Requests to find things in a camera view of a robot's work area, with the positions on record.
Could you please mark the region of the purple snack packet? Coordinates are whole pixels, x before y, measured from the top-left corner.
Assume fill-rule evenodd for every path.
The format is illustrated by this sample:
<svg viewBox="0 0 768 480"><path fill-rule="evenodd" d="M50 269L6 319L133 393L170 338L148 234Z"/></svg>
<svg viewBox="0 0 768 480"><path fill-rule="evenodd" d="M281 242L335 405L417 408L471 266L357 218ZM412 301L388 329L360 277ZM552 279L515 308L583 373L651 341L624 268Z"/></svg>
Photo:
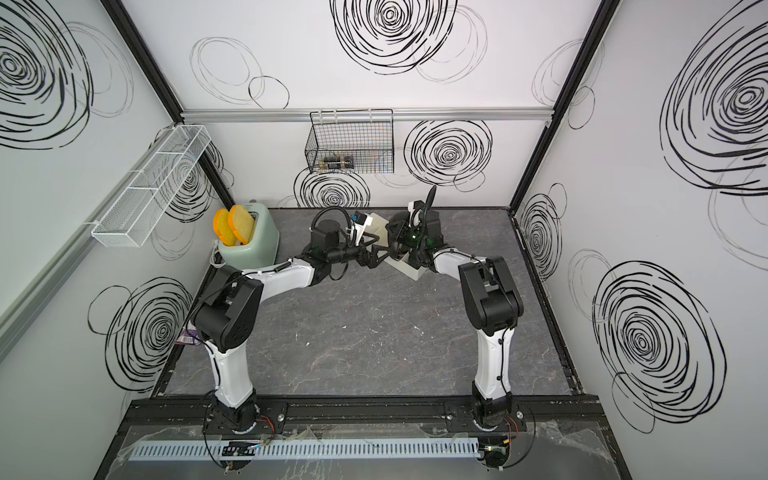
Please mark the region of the purple snack packet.
<svg viewBox="0 0 768 480"><path fill-rule="evenodd" d="M202 343L203 343L203 340L201 339L200 335L194 328L192 329L184 328L174 342L175 345L193 345L193 346L201 345Z"/></svg>

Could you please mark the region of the left toast slice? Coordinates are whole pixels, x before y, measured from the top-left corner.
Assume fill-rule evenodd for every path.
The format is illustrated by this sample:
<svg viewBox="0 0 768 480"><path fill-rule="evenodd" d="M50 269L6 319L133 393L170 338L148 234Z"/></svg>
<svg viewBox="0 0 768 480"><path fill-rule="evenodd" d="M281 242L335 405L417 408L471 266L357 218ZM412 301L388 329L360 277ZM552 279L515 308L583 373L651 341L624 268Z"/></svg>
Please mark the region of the left toast slice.
<svg viewBox="0 0 768 480"><path fill-rule="evenodd" d="M237 237L229 225L228 216L228 210L224 208L217 210L213 216L212 228L219 241L225 246L231 247L237 243Z"/></svg>

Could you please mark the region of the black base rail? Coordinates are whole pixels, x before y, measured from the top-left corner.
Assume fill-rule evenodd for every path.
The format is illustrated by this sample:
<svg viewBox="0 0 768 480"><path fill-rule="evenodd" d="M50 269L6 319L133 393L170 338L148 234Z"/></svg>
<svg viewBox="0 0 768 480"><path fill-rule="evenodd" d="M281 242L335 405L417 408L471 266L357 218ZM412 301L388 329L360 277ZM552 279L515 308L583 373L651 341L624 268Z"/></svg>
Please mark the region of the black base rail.
<svg viewBox="0 0 768 480"><path fill-rule="evenodd" d="M512 418L513 432L555 419L605 416L592 395L522 395L498 413L486 413L469 395L457 396L258 396L237 410L215 397L180 395L133 401L119 429L132 426L204 426L214 434L287 434L301 427L351 424L413 424L429 431L490 430Z"/></svg>

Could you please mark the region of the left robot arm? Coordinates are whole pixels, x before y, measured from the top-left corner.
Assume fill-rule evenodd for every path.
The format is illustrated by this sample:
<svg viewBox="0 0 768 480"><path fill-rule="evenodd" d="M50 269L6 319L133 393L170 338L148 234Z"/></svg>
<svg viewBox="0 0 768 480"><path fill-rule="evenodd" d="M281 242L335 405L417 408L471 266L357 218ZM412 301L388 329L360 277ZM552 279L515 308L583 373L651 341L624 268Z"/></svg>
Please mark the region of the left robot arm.
<svg viewBox="0 0 768 480"><path fill-rule="evenodd" d="M343 221L327 215L338 211ZM262 419L250 378L246 343L263 301L315 286L331 276L336 264L356 262L377 267L386 255L368 231L374 218L359 211L327 207L310 224L310 241L301 254L256 270L227 267L216 274L192 314L197 339L208 350L214 374L214 414L236 432L247 432Z"/></svg>

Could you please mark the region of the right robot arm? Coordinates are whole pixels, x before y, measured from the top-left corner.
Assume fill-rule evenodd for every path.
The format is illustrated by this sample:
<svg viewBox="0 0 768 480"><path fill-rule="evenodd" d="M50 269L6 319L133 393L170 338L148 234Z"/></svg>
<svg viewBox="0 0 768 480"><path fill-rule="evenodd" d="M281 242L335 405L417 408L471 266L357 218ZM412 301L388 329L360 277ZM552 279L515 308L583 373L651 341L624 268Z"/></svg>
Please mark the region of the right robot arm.
<svg viewBox="0 0 768 480"><path fill-rule="evenodd" d="M514 409L509 378L511 341L524 306L504 258L482 257L445 243L439 213L422 206L401 211L386 225L388 252L459 281L465 312L477 332L477 372L472 382L474 418L491 428Z"/></svg>

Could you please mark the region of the toast slice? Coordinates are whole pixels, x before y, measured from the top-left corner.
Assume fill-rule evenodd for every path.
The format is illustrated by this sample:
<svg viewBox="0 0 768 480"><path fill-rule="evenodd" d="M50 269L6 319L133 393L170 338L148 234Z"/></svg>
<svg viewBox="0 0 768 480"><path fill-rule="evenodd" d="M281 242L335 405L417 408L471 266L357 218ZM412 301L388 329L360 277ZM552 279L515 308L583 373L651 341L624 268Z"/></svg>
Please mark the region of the toast slice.
<svg viewBox="0 0 768 480"><path fill-rule="evenodd" d="M236 204L229 210L227 224L241 244L251 241L255 219L243 205Z"/></svg>
<svg viewBox="0 0 768 480"><path fill-rule="evenodd" d="M212 228L219 241L225 246L231 247L237 243L237 237L229 225L228 216L228 210L224 208L217 210L213 216Z"/></svg>

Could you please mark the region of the cream compartment storage tray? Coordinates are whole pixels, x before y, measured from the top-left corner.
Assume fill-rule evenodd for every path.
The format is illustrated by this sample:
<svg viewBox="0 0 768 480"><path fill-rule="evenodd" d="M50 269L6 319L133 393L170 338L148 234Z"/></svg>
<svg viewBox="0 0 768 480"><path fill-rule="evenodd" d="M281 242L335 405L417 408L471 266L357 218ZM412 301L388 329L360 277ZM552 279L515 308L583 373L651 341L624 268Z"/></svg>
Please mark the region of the cream compartment storage tray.
<svg viewBox="0 0 768 480"><path fill-rule="evenodd" d="M370 247L372 258L395 268L408 278L417 281L426 272L416 258L411 259L419 233L419 221L413 225L413 214L408 211L397 212L390 220L372 213L371 222L365 227L366 234L372 234L377 240Z"/></svg>

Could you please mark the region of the right toast slice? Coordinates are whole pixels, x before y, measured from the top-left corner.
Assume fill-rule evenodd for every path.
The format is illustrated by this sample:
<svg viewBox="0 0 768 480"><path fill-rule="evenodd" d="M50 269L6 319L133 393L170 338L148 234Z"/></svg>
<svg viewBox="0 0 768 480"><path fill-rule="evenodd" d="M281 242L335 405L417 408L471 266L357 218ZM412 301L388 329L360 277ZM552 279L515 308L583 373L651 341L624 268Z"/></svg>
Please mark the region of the right toast slice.
<svg viewBox="0 0 768 480"><path fill-rule="evenodd" d="M251 241L255 219L243 205L236 204L229 210L227 224L241 244Z"/></svg>

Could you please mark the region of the mint green toaster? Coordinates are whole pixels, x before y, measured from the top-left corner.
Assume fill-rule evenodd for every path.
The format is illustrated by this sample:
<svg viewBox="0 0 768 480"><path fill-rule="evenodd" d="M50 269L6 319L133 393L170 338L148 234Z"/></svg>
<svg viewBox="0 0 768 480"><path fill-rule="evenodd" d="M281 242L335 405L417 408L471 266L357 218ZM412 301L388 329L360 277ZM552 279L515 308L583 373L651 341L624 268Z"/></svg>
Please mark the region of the mint green toaster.
<svg viewBox="0 0 768 480"><path fill-rule="evenodd" d="M227 265L241 270L257 269L275 263L280 234L266 205L251 202L244 209L254 219L247 244L225 246L218 242L218 253Z"/></svg>

